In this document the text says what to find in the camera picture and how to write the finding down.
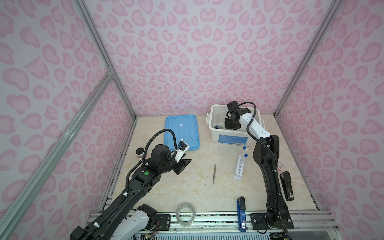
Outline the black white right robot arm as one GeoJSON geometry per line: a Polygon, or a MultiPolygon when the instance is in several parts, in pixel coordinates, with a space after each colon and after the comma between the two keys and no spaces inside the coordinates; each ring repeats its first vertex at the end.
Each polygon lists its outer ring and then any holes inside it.
{"type": "Polygon", "coordinates": [[[266,224],[268,229],[282,229],[285,234],[291,228],[291,216],[288,206],[282,196],[278,176],[278,159],[280,156],[280,139],[277,135],[270,134],[255,120],[257,108],[252,102],[239,104],[233,101],[227,104],[228,111],[225,118],[225,128],[239,130],[246,126],[246,131],[252,140],[256,141],[253,159],[259,166],[265,183],[266,224]]]}

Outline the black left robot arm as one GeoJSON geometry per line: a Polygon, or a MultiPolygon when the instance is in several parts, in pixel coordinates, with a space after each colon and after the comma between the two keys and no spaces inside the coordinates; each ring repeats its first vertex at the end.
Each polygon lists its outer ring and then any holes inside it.
{"type": "Polygon", "coordinates": [[[119,196],[94,221],[85,228],[76,227],[70,235],[71,240],[128,240],[141,230],[155,230],[157,211],[148,205],[137,208],[128,218],[127,214],[157,184],[162,174],[183,172],[191,162],[185,159],[189,145],[183,141],[174,142],[174,150],[167,145],[158,144],[147,158],[149,146],[162,133],[176,135],[170,129],[163,129],[150,138],[139,162],[129,171],[125,188],[119,196]]]}

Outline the metal tweezers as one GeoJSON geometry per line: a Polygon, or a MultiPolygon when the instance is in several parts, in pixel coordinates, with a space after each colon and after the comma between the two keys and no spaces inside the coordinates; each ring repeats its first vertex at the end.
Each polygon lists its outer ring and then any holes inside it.
{"type": "Polygon", "coordinates": [[[217,170],[217,164],[214,164],[214,170],[213,170],[213,185],[214,185],[214,183],[215,183],[216,170],[217,170]]]}

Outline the blue base small vial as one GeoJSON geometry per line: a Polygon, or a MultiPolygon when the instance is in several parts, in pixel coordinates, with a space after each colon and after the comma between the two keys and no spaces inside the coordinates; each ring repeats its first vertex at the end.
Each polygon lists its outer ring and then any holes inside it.
{"type": "Polygon", "coordinates": [[[216,119],[216,123],[214,125],[214,128],[219,129],[220,128],[220,124],[219,124],[220,115],[217,114],[215,119],[216,119]]]}

